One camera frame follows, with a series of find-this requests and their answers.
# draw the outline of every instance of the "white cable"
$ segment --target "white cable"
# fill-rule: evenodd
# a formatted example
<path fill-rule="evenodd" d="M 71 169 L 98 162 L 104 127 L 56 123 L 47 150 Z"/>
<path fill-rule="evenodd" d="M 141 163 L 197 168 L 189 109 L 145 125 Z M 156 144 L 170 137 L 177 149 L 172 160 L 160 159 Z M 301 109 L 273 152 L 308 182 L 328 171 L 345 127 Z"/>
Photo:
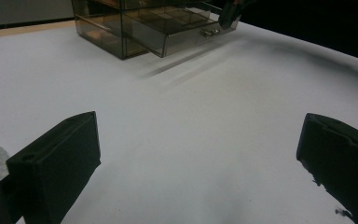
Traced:
<path fill-rule="evenodd" d="M 5 178 L 8 175 L 6 161 L 9 158 L 7 152 L 0 147 L 0 180 Z"/>

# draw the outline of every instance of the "wooden floor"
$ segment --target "wooden floor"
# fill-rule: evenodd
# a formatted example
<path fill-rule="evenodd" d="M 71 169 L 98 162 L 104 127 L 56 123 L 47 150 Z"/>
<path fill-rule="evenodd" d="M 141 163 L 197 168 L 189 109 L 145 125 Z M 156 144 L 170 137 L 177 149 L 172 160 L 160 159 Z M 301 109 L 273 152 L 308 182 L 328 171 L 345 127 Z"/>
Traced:
<path fill-rule="evenodd" d="M 48 24 L 42 24 L 42 25 L 16 27 L 16 28 L 0 30 L 0 36 L 25 34 L 25 33 L 31 33 L 31 32 L 36 32 L 36 31 L 50 30 L 50 29 L 70 27 L 70 26 L 75 26 L 75 22 L 74 21 L 62 21 L 62 22 L 48 23 Z"/>

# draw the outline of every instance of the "drawer handle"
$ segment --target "drawer handle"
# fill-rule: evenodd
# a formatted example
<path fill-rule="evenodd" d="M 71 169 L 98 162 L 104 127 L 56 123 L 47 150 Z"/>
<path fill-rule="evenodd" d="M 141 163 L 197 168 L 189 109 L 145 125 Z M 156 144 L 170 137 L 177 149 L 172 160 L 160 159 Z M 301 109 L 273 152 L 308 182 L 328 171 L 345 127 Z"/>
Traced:
<path fill-rule="evenodd" d="M 216 28 L 212 28 L 212 29 L 208 29 L 208 30 L 201 30 L 200 31 L 201 35 L 205 36 L 207 39 L 214 37 L 218 34 L 220 34 L 220 29 L 216 29 Z"/>

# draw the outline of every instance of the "gray wall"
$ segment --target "gray wall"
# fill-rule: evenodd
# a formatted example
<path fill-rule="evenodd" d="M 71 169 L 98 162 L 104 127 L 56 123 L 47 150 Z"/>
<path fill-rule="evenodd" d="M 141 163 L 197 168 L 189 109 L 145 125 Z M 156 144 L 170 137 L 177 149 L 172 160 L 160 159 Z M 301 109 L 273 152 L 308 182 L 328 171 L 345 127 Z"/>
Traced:
<path fill-rule="evenodd" d="M 73 16 L 71 0 L 0 0 L 0 25 Z"/>

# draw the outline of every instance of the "white table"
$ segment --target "white table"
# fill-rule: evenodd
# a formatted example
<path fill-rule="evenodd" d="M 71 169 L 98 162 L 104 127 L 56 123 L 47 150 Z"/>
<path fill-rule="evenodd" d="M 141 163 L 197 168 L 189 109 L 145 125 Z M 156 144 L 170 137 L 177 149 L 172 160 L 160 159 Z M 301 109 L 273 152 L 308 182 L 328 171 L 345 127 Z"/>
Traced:
<path fill-rule="evenodd" d="M 352 223 L 296 147 L 308 112 L 358 129 L 358 59 L 245 24 L 165 59 L 121 61 L 74 27 L 0 37 L 10 155 L 91 110 L 102 165 L 62 223 Z"/>

